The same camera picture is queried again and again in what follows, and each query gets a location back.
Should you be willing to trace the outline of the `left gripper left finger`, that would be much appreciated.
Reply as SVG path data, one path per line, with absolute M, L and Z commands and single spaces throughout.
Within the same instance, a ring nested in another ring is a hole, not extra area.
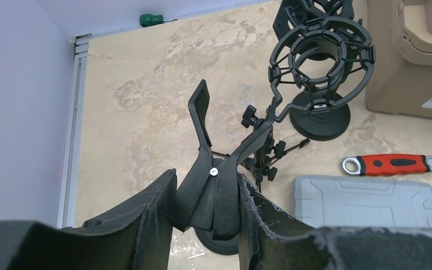
M 174 169 L 78 228 L 0 220 L 0 269 L 167 269 Z

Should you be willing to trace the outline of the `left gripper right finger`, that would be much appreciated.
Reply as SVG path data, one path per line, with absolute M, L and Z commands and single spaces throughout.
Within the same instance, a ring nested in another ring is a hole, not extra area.
M 432 228 L 314 228 L 237 179 L 241 269 L 432 269 Z

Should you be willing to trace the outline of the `black round-base shock mount stand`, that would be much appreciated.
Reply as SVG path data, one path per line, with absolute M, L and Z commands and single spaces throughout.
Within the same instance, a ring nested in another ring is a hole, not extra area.
M 354 33 L 349 31 L 351 1 L 282 1 L 273 23 L 278 45 L 271 56 L 269 81 L 277 91 L 282 77 L 301 92 L 280 115 L 307 138 L 328 141 L 342 135 L 350 122 L 350 108 L 337 93 L 353 65 L 349 58 Z

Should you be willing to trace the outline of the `black tripod shock mount stand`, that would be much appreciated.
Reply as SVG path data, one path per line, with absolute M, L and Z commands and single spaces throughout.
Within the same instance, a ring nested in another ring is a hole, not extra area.
M 325 16 L 293 26 L 269 61 L 270 87 L 282 106 L 275 121 L 290 119 L 303 136 L 297 148 L 339 137 L 350 123 L 349 102 L 367 85 L 374 65 L 375 48 L 362 20 Z M 298 93 L 283 105 L 289 89 Z

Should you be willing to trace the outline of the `grey plastic case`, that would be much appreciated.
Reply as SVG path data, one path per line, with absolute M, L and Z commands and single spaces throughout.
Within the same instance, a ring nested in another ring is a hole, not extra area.
M 315 228 L 432 228 L 432 187 L 405 180 L 300 175 L 292 181 L 291 215 Z

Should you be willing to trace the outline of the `tan plastic tool case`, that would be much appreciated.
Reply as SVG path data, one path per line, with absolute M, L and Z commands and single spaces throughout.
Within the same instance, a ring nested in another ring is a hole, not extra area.
M 432 118 L 432 1 L 368 1 L 376 48 L 369 110 Z

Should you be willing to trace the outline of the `aluminium frame rail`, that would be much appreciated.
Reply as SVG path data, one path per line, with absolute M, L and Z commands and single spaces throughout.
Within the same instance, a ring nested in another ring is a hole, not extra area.
M 57 219 L 58 228 L 75 226 L 84 90 L 86 83 L 89 41 L 91 38 L 92 34 L 90 33 L 77 36 L 73 43 L 73 80 L 70 92 L 70 112 L 67 121 L 64 164 L 62 167 L 61 191 Z

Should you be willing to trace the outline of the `red-handled adjustable wrench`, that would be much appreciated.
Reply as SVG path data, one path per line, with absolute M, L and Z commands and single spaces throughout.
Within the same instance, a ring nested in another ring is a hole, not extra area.
M 395 176 L 432 172 L 432 156 L 376 154 L 347 157 L 342 169 L 351 176 Z

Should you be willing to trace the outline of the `green-handled screwdriver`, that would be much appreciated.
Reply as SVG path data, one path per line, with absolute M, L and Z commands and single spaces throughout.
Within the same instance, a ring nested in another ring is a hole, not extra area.
M 153 15 L 150 13 L 144 13 L 139 16 L 139 24 L 143 28 L 175 21 L 178 21 L 178 19 L 165 19 L 163 15 Z

